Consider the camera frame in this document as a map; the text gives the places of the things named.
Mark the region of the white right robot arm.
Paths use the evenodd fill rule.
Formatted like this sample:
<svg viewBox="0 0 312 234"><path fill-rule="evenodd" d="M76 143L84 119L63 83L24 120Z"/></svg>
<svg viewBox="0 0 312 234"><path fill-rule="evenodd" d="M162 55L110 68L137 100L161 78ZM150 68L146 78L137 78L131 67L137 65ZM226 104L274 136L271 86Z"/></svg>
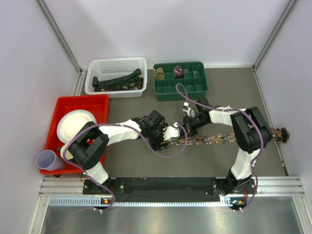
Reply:
<svg viewBox="0 0 312 234"><path fill-rule="evenodd" d="M198 128L207 124L223 124L233 127L238 153L236 160L226 176L217 182L215 189L220 195L239 193L252 177L256 158L272 140L272 132L257 107L233 109L231 107L212 107L204 97L197 101L197 111L183 104L183 127L187 135L197 135Z"/></svg>

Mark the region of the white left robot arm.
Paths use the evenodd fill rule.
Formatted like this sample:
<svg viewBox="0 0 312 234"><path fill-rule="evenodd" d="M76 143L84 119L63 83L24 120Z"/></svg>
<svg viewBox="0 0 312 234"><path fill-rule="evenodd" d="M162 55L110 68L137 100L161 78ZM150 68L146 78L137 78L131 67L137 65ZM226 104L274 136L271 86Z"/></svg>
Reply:
<svg viewBox="0 0 312 234"><path fill-rule="evenodd" d="M141 138L152 150L158 151L163 148L162 142L174 137L170 132L174 130L157 111L126 122L101 125L90 112L75 110L61 118L57 136L64 144L61 157L79 167L94 183L94 188L103 194L111 186L110 177L100 162L107 146Z"/></svg>

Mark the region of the brown floral patterned tie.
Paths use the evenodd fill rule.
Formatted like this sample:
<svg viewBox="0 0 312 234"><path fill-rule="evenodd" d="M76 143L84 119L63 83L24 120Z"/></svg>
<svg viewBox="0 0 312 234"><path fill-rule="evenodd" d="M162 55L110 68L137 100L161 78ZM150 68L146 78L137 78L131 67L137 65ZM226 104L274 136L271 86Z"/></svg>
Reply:
<svg viewBox="0 0 312 234"><path fill-rule="evenodd" d="M290 133L288 130L283 128L271 128L273 134L273 140L276 143L287 143L290 138ZM236 143L236 137L234 132L232 133L222 133L211 136L193 136L185 139L171 139L166 141L169 146L179 146L179 145L209 145L209 144L222 144L222 143Z"/></svg>

